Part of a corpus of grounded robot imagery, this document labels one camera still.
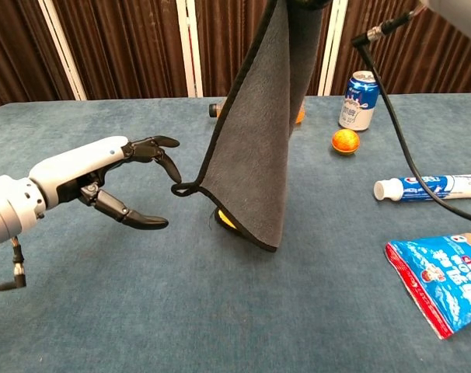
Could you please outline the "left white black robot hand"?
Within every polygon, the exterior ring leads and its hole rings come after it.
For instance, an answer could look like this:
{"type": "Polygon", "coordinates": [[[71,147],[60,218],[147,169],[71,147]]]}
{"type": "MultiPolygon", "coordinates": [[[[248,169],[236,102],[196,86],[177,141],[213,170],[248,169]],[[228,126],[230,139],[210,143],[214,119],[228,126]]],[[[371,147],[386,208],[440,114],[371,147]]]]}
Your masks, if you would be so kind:
{"type": "Polygon", "coordinates": [[[48,210],[78,199],[123,225],[138,230],[164,229],[169,224],[166,219],[127,207],[103,190],[103,185],[108,171],[130,162],[156,162],[175,183],[180,183],[180,172],[164,150],[179,145],[176,139],[162,135],[138,141],[111,136],[37,163],[29,179],[39,187],[48,210]]]}

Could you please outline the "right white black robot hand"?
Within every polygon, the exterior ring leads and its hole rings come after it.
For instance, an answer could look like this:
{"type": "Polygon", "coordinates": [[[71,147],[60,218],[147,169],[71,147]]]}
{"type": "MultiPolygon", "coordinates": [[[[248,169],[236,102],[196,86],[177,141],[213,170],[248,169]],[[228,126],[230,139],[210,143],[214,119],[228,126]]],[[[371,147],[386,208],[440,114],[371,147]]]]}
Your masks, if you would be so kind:
{"type": "Polygon", "coordinates": [[[327,7],[331,0],[295,0],[297,6],[308,11],[317,11],[327,7]]]}

